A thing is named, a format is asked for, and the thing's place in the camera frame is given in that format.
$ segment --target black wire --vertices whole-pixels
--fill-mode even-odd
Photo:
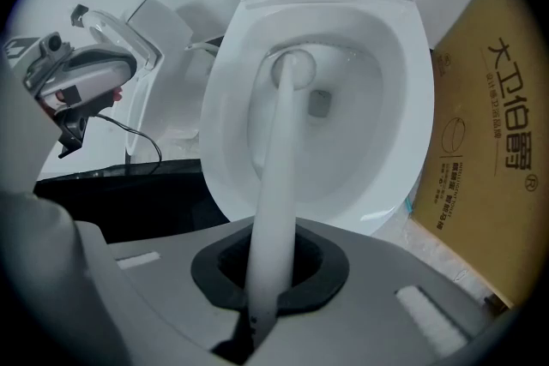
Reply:
[[[158,154],[158,164],[156,164],[156,166],[153,168],[153,170],[150,171],[148,174],[151,175],[158,169],[158,167],[162,163],[162,152],[160,151],[160,148],[158,147],[158,145],[156,145],[155,141],[153,141],[150,137],[145,135],[145,133],[142,133],[141,131],[137,131],[136,129],[132,129],[131,127],[128,127],[127,125],[124,125],[123,123],[120,123],[116,119],[112,119],[111,117],[101,115],[101,114],[97,114],[97,115],[95,115],[95,117],[100,117],[101,119],[105,119],[106,121],[108,121],[110,123],[114,123],[115,125],[117,125],[121,129],[125,129],[129,133],[133,133],[134,135],[139,135],[139,136],[144,137],[145,139],[149,139],[151,141],[151,143],[153,144],[153,147],[156,150],[156,153]]]

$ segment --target brown cardboard box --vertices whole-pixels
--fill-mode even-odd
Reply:
[[[435,119],[413,217],[506,304],[549,242],[549,56],[524,0],[473,0],[432,54]]]

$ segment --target water in toilet bowl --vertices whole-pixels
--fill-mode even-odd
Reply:
[[[248,111],[248,148],[261,179],[277,88],[270,72],[274,52],[303,50],[316,63],[307,87],[294,92],[296,202],[311,202],[336,191],[366,156],[383,99],[377,60],[344,45],[307,41],[274,48],[257,72]]]

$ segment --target toilet seat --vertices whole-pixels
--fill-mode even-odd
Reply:
[[[412,188],[431,135],[431,59],[418,10],[410,0],[242,0],[212,68],[202,106],[200,154],[206,183],[230,220],[255,214],[260,177],[251,157],[249,110],[257,72],[274,49],[311,41],[372,57],[381,73],[374,94],[359,89],[358,83],[341,86],[338,93],[344,98],[338,108],[344,115],[379,109],[368,123],[368,115],[344,118],[340,129],[332,131],[343,133],[343,138],[335,137],[330,144],[327,132],[318,142],[318,148],[326,147],[317,157],[334,164],[325,176],[321,163],[304,164],[300,171],[296,159],[296,173],[310,173],[304,181],[325,178],[328,183],[339,178],[328,192],[297,199],[296,215],[371,234]],[[376,71],[365,66],[368,72]],[[371,101],[378,96],[369,110],[361,102],[367,96]],[[363,145],[367,151],[362,153]],[[302,161],[308,157],[305,152]]]

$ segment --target black cable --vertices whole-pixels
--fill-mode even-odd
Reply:
[[[101,115],[101,114],[97,114],[97,115],[95,115],[95,117],[100,117],[101,119],[105,119],[106,121],[108,121],[110,123],[114,123],[115,125],[117,125],[121,129],[124,129],[124,130],[128,131],[129,133],[133,133],[134,135],[139,135],[139,136],[144,137],[145,139],[149,139],[150,142],[153,144],[153,147],[156,150],[156,153],[158,154],[158,164],[148,174],[151,175],[158,169],[158,167],[162,163],[162,152],[160,151],[160,148],[158,147],[158,145],[156,145],[155,141],[153,141],[150,137],[145,135],[145,133],[142,133],[141,131],[137,131],[136,129],[132,129],[131,127],[128,127],[127,125],[124,125],[123,123],[120,123],[116,119],[112,119],[111,117]]]

